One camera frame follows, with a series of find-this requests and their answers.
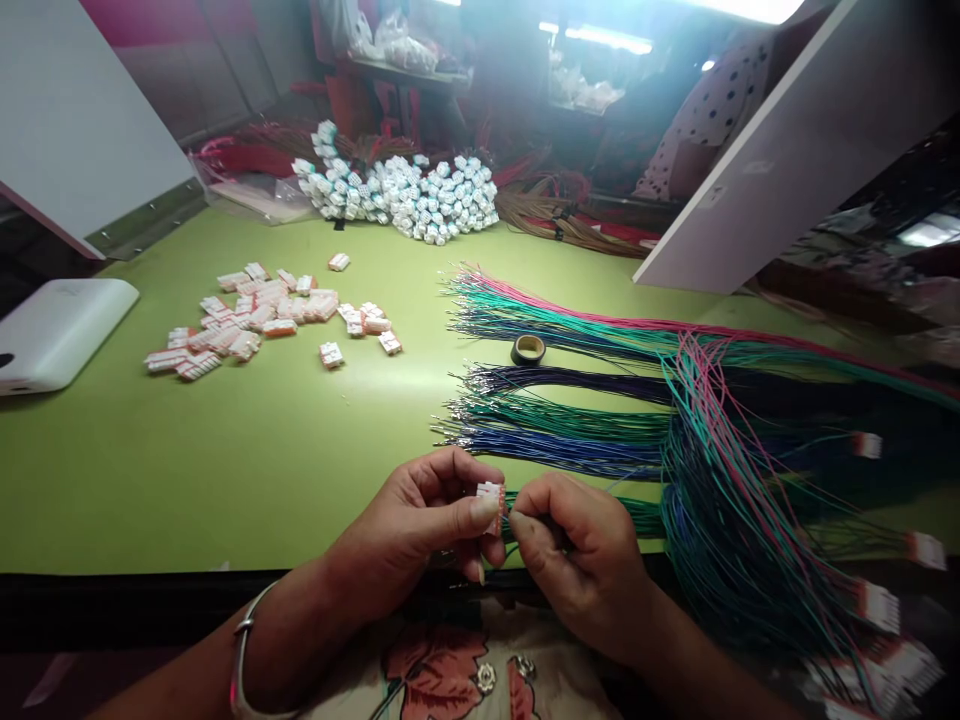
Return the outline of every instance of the left hand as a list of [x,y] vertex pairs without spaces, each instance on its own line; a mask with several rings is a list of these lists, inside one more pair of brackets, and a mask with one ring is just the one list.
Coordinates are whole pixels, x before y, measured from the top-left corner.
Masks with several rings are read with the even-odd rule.
[[485,535],[499,505],[476,498],[476,486],[503,484],[503,473],[458,447],[446,447],[394,470],[366,510],[324,556],[331,590],[358,625],[396,610],[431,553],[452,549],[468,580],[484,582],[480,553],[495,567],[503,541]]

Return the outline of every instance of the light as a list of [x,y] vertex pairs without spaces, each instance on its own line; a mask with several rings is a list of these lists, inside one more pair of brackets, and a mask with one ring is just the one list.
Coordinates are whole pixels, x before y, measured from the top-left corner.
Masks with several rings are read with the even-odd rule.
[[614,30],[604,30],[593,25],[581,25],[578,28],[567,28],[566,36],[574,40],[586,40],[609,45],[615,50],[629,50],[634,55],[646,55],[653,50],[653,43]]
[[686,0],[691,5],[710,8],[718,12],[755,20],[756,22],[780,25],[790,19],[803,0]]

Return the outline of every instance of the finger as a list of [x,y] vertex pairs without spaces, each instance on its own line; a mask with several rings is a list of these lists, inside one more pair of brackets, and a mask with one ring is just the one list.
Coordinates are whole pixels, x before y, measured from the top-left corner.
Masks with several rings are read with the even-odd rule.
[[534,582],[553,602],[584,590],[583,575],[557,546],[549,528],[518,510],[510,513],[510,527],[520,544],[520,557]]
[[486,582],[483,562],[480,560],[480,548],[476,540],[460,540],[454,544],[453,550],[457,555],[460,572],[470,582],[483,585]]
[[492,465],[477,460],[463,448],[450,445],[417,458],[408,465],[410,477],[424,498],[455,499],[480,483],[503,484],[503,473]]
[[427,555],[454,547],[458,540],[483,535],[500,512],[500,503],[495,497],[469,497],[444,507],[427,507],[416,512],[418,518],[411,529],[410,542],[417,551]]
[[480,552],[494,567],[500,567],[507,560],[507,549],[503,539],[493,535],[480,536]]
[[579,480],[563,473],[546,473],[523,486],[513,507],[527,517],[548,515],[574,545],[585,549],[591,529],[591,499],[588,486]]

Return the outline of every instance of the right hand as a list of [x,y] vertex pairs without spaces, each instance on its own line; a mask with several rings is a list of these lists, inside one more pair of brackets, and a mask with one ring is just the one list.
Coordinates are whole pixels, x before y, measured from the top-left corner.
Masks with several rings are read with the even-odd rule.
[[[573,550],[564,552],[547,518],[566,532]],[[520,491],[510,527],[560,621],[587,645],[635,666],[659,592],[626,508],[609,493],[551,472]]]

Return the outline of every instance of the hand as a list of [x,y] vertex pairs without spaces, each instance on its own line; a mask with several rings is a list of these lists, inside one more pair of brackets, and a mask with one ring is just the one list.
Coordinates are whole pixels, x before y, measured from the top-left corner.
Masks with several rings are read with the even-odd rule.
[[[566,532],[572,551],[564,553],[547,518]],[[635,665],[656,586],[623,505],[568,475],[547,473],[520,491],[510,527],[560,621],[607,657]]]
[[503,564],[503,541],[484,535],[499,505],[473,497],[484,482],[503,484],[503,473],[458,447],[411,460],[390,474],[324,556],[328,580],[351,621],[364,625],[396,610],[431,553],[454,550],[466,578],[481,584],[481,551],[495,567]]

